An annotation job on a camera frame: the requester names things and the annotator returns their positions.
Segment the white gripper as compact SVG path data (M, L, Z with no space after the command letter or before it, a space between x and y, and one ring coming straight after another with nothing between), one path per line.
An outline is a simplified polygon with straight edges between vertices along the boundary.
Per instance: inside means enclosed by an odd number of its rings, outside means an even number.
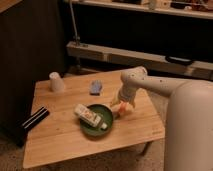
M135 88L131 88L131 87L127 87L123 85L118 92L118 96L115 95L110 101L110 107L119 105L121 101L133 104L135 100L135 96L136 96Z

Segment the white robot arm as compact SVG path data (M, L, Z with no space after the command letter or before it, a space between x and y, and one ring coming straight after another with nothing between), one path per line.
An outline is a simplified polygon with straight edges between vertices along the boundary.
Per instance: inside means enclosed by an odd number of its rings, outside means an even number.
M140 88L169 98L164 171L213 171L213 82L149 76L142 66L123 70L120 79L112 106L134 106Z

